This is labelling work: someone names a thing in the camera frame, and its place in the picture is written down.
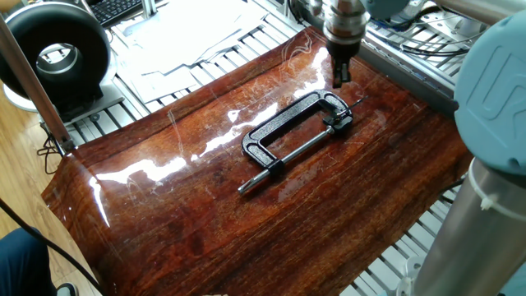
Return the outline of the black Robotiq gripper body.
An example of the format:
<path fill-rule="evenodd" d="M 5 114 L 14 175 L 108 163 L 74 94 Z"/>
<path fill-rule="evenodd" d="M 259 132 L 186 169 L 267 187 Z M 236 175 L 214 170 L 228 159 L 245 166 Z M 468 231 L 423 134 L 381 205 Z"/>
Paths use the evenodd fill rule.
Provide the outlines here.
<path fill-rule="evenodd" d="M 332 59 L 341 62 L 349 62 L 351 58 L 356 56 L 361 48 L 360 42 L 353 44 L 338 44 L 331 40 L 326 42 L 326 47 Z"/>

